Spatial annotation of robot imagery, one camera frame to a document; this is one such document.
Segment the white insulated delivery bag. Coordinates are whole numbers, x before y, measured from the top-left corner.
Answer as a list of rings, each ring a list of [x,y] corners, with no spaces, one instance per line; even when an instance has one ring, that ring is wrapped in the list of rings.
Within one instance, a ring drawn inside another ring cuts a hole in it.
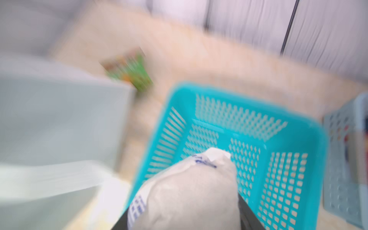
[[[135,89],[35,56],[1,54],[1,229],[109,229]]]

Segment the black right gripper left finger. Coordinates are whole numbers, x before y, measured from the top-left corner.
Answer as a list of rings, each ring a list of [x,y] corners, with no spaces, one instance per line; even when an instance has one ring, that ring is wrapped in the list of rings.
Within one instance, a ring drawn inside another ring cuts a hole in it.
[[[111,230],[128,230],[128,217],[128,211],[125,211]]]

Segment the white ice pack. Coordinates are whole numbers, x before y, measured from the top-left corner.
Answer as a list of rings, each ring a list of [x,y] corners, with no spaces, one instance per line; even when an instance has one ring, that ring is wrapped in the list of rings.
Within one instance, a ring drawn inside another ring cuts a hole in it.
[[[236,166],[209,148],[147,180],[128,208],[130,230],[239,230]]]

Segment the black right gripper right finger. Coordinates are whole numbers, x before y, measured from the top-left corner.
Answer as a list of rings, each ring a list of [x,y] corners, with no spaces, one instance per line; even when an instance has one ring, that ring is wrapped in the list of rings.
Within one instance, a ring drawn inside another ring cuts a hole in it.
[[[240,194],[238,194],[238,198],[241,230],[265,230],[262,223],[258,220],[256,215],[253,213]]]

